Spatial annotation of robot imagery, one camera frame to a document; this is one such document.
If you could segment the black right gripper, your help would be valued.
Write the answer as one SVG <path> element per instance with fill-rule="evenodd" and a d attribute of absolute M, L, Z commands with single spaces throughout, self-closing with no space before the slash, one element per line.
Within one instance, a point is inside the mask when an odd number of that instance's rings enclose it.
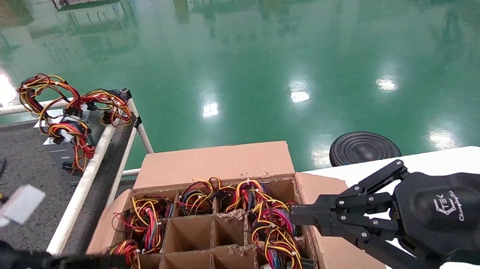
<path fill-rule="evenodd" d="M 380 192 L 396 180 L 402 182 L 393 195 Z M 364 216 L 395 205 L 401 236 L 397 222 Z M 395 160 L 338 195 L 319 194 L 312 203 L 293 205 L 290 219 L 316 227 L 323 237 L 344 239 L 391 269 L 438 269 L 432 261 L 476 262 L 480 174 L 409 174 L 405 163 Z M 416 257 L 390 244 L 394 238 Z"/>

